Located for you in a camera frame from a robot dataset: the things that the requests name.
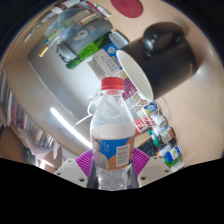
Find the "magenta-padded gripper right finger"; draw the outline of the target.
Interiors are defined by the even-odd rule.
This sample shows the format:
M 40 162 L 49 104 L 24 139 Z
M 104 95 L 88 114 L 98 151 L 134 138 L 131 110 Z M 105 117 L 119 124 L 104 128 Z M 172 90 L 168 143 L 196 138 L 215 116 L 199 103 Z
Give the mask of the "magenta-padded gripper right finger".
M 133 188 L 143 187 L 172 173 L 171 169 L 157 156 L 150 157 L 134 148 L 130 169 Z

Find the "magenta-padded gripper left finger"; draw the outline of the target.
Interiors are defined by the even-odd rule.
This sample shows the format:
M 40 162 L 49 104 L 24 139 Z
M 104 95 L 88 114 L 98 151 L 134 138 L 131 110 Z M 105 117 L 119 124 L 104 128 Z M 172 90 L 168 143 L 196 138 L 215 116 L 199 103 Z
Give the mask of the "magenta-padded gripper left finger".
M 93 189 L 96 181 L 93 152 L 88 150 L 76 159 L 67 159 L 55 175 L 81 187 Z

